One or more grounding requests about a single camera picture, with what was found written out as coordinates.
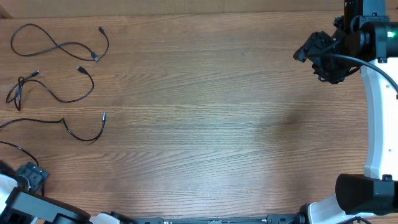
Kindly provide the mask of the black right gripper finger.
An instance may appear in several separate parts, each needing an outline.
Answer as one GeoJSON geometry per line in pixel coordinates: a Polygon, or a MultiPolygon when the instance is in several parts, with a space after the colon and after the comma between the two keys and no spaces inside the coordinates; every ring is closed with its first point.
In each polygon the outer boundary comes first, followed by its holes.
{"type": "Polygon", "coordinates": [[[298,50],[295,51],[293,54],[293,58],[296,61],[304,63],[306,61],[306,55],[308,54],[308,48],[299,48],[298,50]]]}
{"type": "Polygon", "coordinates": [[[314,32],[307,39],[306,43],[304,43],[303,48],[305,50],[310,50],[312,47],[316,46],[319,43],[322,43],[326,40],[326,32],[314,32]]]}

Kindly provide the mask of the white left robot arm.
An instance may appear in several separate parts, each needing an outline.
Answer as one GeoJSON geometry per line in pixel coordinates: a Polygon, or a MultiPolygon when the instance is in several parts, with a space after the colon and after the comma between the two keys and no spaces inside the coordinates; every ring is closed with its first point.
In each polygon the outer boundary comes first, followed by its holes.
{"type": "Polygon", "coordinates": [[[86,211],[24,189],[16,172],[1,162],[1,223],[136,223],[119,213],[90,215],[86,211]]]}

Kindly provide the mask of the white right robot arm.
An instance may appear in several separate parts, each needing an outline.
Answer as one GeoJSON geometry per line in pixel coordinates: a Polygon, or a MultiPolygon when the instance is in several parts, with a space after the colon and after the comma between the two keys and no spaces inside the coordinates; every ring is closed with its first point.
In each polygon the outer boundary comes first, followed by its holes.
{"type": "Polygon", "coordinates": [[[360,72],[368,107],[363,174],[338,176],[333,195],[304,206],[305,223],[366,222],[397,212],[397,23],[387,16],[336,17],[333,35],[314,32],[294,53],[321,82],[360,72]]]}

